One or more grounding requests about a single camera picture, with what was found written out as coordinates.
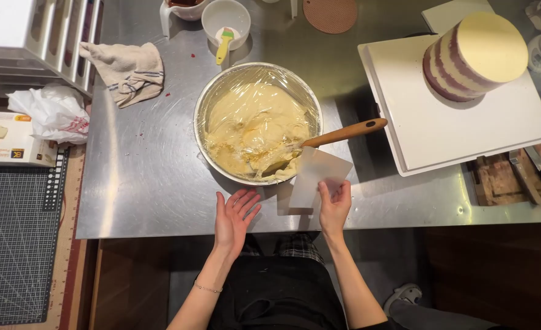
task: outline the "stainless steel bowl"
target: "stainless steel bowl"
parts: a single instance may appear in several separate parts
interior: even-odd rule
[[[311,132],[312,136],[321,135],[323,132],[323,118],[318,99],[315,97],[311,88],[309,88],[309,86],[293,72],[274,64],[250,62],[231,66],[217,74],[207,83],[197,99],[193,116],[195,139],[197,140],[197,146],[199,147],[201,154],[213,168],[225,177],[245,185],[271,185],[282,181],[249,181],[228,173],[210,158],[209,152],[205,147],[204,130],[206,129],[209,119],[209,112],[216,103],[216,99],[223,96],[230,88],[236,86],[237,82],[247,84],[258,81],[261,72],[268,73],[269,83],[274,83],[274,85],[281,87],[296,101],[302,105],[306,105],[311,111],[315,112],[314,115],[316,115],[315,117],[317,118],[317,125],[315,125],[314,131]]]

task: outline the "white cake board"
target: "white cake board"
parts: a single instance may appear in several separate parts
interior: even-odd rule
[[[486,0],[453,0],[422,11],[421,16],[431,32],[442,35],[471,12],[494,13],[494,10]]]
[[[449,101],[422,71],[440,35],[358,46],[401,176],[541,143],[541,100],[528,71],[476,100]]]

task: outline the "cardboard box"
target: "cardboard box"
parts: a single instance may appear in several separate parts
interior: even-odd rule
[[[0,165],[55,167],[56,142],[30,136],[30,116],[0,111],[0,126],[2,132],[4,128],[8,129],[5,136],[0,138]]]

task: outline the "hand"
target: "hand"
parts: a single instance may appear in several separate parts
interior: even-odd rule
[[[350,182],[344,180],[340,189],[331,198],[325,182],[320,182],[318,186],[321,196],[321,210],[319,212],[321,230],[326,238],[343,238],[344,223],[352,206]]]
[[[222,251],[227,254],[227,259],[234,262],[246,238],[246,229],[252,219],[259,212],[260,204],[254,207],[246,217],[246,212],[260,199],[260,195],[254,189],[240,189],[231,195],[228,202],[223,202],[221,192],[216,192],[218,203],[216,206],[216,242],[214,250]]]

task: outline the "metal countertop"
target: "metal countertop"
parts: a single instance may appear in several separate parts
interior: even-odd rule
[[[171,38],[165,39],[160,1],[105,3],[101,42],[153,42],[163,59],[165,82],[156,98],[118,109],[96,80],[77,238],[213,234],[215,192],[229,196],[240,188],[208,168],[193,134],[195,101],[220,71],[216,49],[200,21],[174,15]],[[324,131],[375,117],[357,45],[426,32],[421,11],[445,2],[360,0],[355,26],[328,35],[309,24],[301,2],[299,16],[291,20],[289,1],[238,1],[248,8],[252,27],[245,46],[231,53],[231,63],[270,62],[295,72],[321,103]],[[522,9],[514,7],[494,9],[520,18]],[[522,31],[526,39],[532,33],[528,25]],[[462,166],[399,176],[384,131],[320,150],[354,162],[347,229],[541,222],[541,207],[530,203],[476,206],[472,180]],[[286,208],[291,189],[289,183],[259,189],[262,209],[252,232],[319,229],[317,217]]]

